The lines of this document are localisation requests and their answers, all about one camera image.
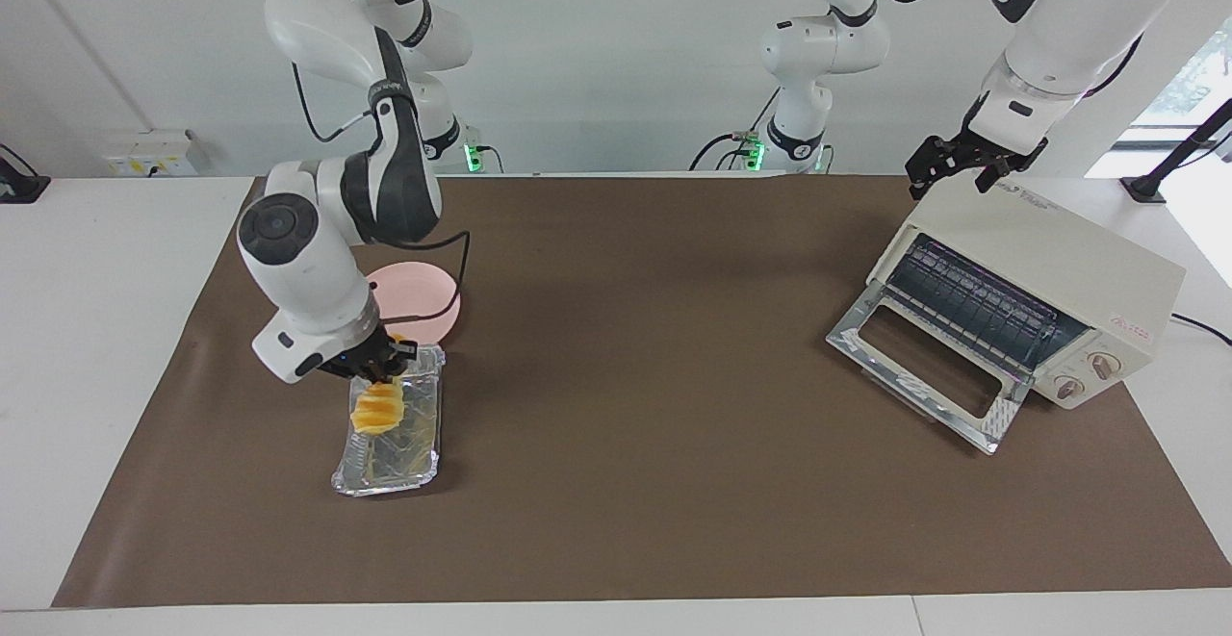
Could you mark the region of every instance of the pink plate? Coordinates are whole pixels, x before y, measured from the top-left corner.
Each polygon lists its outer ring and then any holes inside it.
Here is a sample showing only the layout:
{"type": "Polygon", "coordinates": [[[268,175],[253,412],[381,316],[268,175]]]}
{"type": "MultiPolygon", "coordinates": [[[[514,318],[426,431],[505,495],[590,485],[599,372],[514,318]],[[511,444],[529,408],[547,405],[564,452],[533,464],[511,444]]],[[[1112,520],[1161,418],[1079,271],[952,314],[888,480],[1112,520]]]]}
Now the pink plate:
{"type": "MultiPolygon", "coordinates": [[[[435,314],[450,303],[457,288],[448,272],[418,261],[386,266],[370,275],[368,281],[377,283],[372,293],[377,297],[382,319],[435,314]]],[[[461,311],[462,297],[458,297],[450,313],[440,318],[395,323],[386,329],[420,345],[436,345],[448,335],[461,311]]]]}

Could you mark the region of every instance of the green light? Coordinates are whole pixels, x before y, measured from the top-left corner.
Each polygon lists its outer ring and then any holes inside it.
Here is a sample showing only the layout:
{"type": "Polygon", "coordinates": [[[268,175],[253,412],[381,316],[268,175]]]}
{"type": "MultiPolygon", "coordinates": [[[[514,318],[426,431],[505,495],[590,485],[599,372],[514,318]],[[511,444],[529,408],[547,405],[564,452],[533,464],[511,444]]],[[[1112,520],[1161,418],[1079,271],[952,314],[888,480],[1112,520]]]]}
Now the green light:
{"type": "Polygon", "coordinates": [[[469,143],[466,144],[466,164],[472,173],[483,170],[483,155],[469,143]]]}
{"type": "Polygon", "coordinates": [[[749,171],[761,171],[761,163],[766,159],[766,147],[759,141],[752,143],[753,152],[749,154],[747,166],[749,171]]]}

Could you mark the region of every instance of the window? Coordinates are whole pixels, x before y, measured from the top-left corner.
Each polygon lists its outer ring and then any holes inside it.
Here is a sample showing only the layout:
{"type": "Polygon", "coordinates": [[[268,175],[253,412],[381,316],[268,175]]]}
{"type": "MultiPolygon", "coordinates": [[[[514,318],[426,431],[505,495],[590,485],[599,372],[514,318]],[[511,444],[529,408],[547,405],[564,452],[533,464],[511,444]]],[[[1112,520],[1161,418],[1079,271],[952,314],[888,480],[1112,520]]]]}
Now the window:
{"type": "Polygon", "coordinates": [[[1133,120],[1119,145],[1179,143],[1228,97],[1232,97],[1232,18],[1133,120]]]}

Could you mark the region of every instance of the white table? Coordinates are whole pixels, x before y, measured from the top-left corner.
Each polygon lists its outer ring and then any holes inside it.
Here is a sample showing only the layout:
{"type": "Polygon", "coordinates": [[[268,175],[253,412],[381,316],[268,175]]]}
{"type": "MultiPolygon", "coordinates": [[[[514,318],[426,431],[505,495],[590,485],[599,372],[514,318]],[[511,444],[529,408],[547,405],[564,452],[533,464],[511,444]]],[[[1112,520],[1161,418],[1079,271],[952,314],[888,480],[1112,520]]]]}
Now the white table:
{"type": "MultiPolygon", "coordinates": [[[[1232,589],[814,600],[44,610],[251,181],[57,181],[0,208],[0,634],[1232,634],[1232,589]],[[81,364],[65,377],[63,365],[81,364]]],[[[1040,194],[1189,269],[1178,311],[1232,327],[1232,290],[1167,208],[1110,181],[1040,194]]],[[[1232,556],[1232,351],[1170,325],[1129,386],[1232,556]]]]}

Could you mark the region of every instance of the white wall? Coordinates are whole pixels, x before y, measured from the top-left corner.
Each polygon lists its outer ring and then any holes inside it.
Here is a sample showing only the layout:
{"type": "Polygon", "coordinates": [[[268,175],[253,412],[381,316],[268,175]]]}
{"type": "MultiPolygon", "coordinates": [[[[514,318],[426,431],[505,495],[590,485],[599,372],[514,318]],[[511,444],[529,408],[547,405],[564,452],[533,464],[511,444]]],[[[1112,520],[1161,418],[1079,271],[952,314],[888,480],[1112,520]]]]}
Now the white wall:
{"type": "MultiPolygon", "coordinates": [[[[473,62],[442,76],[457,110],[521,171],[683,169],[712,136],[747,127],[774,89],[758,58],[766,27],[823,9],[818,0],[434,1],[462,14],[477,41],[473,62]]],[[[1011,36],[987,0],[882,9],[894,33],[887,64],[830,80],[837,170],[902,171],[925,136],[952,136],[1011,36]]],[[[1082,175],[1230,15],[1232,0],[1175,0],[1116,88],[1058,127],[1032,171],[1082,175]]],[[[5,0],[0,47],[0,138],[51,174],[94,174],[89,141],[103,129],[191,128],[222,174],[246,175],[354,152],[371,137],[356,129],[333,147],[313,144],[261,0],[5,0]],[[48,22],[54,5],[65,20],[48,22]],[[10,102],[43,126],[16,128],[10,102]],[[46,137],[60,124],[75,136],[46,137]]],[[[323,126],[365,106],[363,95],[325,80],[309,78],[308,90],[323,126]]]]}

